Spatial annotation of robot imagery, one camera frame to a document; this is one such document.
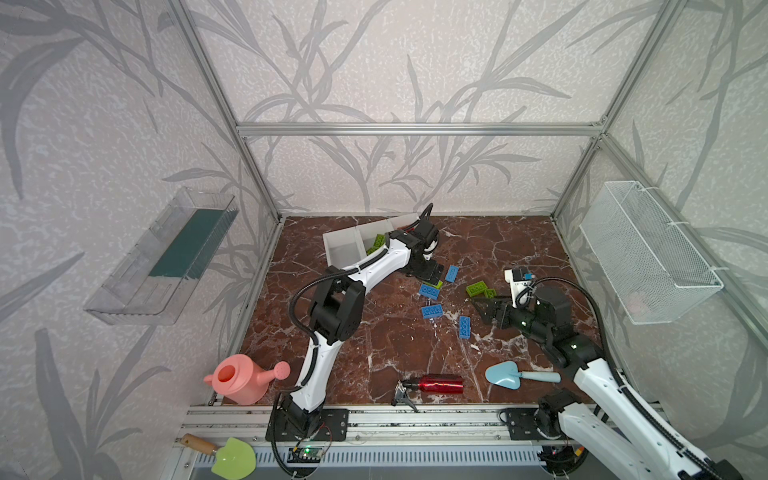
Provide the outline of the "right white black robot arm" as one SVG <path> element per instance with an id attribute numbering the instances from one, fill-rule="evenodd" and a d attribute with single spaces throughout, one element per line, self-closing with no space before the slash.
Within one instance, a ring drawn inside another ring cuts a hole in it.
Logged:
<path id="1" fill-rule="evenodd" d="M 618 372 L 606 348 L 579 333 L 560 277 L 537 279 L 524 267 L 504 273 L 510 295 L 473 285 L 467 293 L 481 318 L 515 328 L 591 398 L 588 407 L 559 389 L 539 401 L 536 424 L 546 438 L 576 441 L 620 479 L 738 479 L 678 433 Z"/>

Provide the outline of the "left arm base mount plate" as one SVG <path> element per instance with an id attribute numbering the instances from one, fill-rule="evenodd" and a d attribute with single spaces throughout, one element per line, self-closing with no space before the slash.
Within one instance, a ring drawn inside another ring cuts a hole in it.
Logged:
<path id="1" fill-rule="evenodd" d="M 267 426 L 266 440 L 289 442 L 303 439 L 344 441 L 349 427 L 350 411 L 343 408 L 322 408 L 307 414 L 278 407 Z"/>

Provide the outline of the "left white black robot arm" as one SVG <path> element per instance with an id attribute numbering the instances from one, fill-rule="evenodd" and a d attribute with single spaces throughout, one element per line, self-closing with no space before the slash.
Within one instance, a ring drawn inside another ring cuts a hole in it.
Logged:
<path id="1" fill-rule="evenodd" d="M 308 353 L 296 385 L 276 395 L 270 426 L 275 440 L 278 424 L 287 422 L 299 438 L 321 427 L 327 383 L 338 353 L 360 326 L 366 295 L 395 272 L 436 285 L 444 266 L 433 258 L 439 229 L 428 204 L 410 224 L 384 234 L 383 244 L 360 261 L 343 268 L 330 266 L 292 295 L 291 323 L 308 336 Z"/>

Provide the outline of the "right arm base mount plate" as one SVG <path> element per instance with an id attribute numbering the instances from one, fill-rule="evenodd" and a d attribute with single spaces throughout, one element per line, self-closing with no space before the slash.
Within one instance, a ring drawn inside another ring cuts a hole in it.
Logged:
<path id="1" fill-rule="evenodd" d="M 498 412 L 511 440 L 560 440 L 564 437 L 557 416 L 534 407 L 505 408 Z"/>

